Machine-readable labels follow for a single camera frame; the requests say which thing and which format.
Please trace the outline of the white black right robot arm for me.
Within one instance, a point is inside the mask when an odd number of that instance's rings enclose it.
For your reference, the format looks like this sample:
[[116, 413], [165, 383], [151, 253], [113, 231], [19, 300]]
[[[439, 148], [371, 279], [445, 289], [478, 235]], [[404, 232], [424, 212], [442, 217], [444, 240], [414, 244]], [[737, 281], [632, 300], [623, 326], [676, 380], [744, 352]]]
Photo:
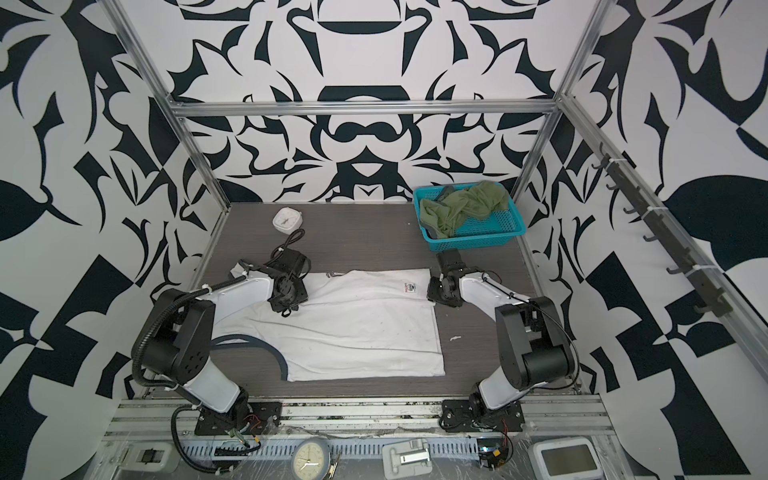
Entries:
[[437, 261], [440, 274], [430, 278], [427, 298], [451, 308], [471, 304], [495, 323], [499, 367], [469, 397], [476, 416], [501, 410], [532, 390], [577, 379], [573, 340], [548, 297], [508, 289], [489, 272], [468, 266], [456, 249], [439, 252]]

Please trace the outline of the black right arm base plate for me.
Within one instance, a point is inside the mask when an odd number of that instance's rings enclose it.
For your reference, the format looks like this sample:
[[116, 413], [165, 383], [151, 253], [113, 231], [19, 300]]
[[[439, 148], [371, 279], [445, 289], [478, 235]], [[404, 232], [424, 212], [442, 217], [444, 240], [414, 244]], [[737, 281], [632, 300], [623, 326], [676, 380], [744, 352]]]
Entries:
[[450, 433], [522, 432], [525, 417], [521, 406], [513, 403], [496, 411], [477, 413], [469, 400], [443, 400], [438, 425]]

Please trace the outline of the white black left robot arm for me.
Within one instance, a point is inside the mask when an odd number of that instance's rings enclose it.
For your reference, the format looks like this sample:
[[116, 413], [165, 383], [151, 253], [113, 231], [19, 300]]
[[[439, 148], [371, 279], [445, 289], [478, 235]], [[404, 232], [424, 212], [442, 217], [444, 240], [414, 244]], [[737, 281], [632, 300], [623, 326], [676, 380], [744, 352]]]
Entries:
[[248, 394], [210, 359], [214, 325], [254, 304], [289, 316], [308, 299], [310, 269], [304, 254], [279, 247], [264, 264], [239, 261], [224, 282], [161, 294], [131, 350], [133, 380], [175, 391], [205, 417], [242, 429]]

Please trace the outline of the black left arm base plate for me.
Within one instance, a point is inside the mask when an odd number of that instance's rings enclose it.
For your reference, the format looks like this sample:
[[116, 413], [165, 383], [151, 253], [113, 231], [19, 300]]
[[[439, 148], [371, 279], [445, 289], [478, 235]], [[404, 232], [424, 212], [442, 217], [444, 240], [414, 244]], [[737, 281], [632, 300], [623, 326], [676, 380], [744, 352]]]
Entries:
[[236, 404], [228, 413], [217, 413], [202, 408], [194, 433], [197, 436], [227, 435], [236, 428], [243, 435], [268, 434], [280, 426], [281, 402], [244, 402]]

